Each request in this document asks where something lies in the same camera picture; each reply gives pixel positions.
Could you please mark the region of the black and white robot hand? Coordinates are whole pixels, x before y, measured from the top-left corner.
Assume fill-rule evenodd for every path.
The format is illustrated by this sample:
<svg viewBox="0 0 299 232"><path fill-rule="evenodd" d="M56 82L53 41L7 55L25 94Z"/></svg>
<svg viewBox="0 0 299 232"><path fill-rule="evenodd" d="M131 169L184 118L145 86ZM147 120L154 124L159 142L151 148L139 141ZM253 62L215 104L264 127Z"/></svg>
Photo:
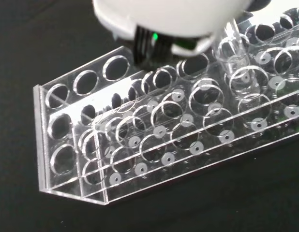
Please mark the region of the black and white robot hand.
<svg viewBox="0 0 299 232"><path fill-rule="evenodd" d="M226 25L267 0L94 0L94 14L113 38L128 47L134 65L154 70L200 55Z"/></svg>

